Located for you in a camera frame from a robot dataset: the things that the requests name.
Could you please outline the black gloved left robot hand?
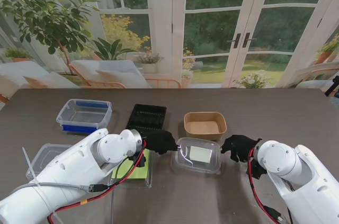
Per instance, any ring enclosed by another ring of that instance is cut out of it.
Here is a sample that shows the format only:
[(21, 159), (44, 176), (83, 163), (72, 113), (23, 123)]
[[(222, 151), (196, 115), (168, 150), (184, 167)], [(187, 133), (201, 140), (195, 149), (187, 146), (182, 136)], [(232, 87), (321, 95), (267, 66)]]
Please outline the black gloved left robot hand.
[(168, 151), (177, 151), (178, 145), (172, 134), (165, 130), (155, 130), (146, 132), (143, 136), (146, 142), (146, 149), (154, 151), (160, 155)]

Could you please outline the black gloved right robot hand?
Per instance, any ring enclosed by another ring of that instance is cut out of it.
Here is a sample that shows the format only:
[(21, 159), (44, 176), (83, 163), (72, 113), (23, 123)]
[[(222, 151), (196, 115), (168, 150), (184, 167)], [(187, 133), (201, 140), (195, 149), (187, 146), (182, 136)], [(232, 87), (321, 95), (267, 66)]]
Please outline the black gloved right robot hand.
[(245, 135), (232, 135), (226, 138), (221, 146), (221, 153), (230, 152), (230, 159), (235, 162), (245, 163), (248, 161), (248, 155), (250, 151), (261, 141), (262, 139), (251, 139)]

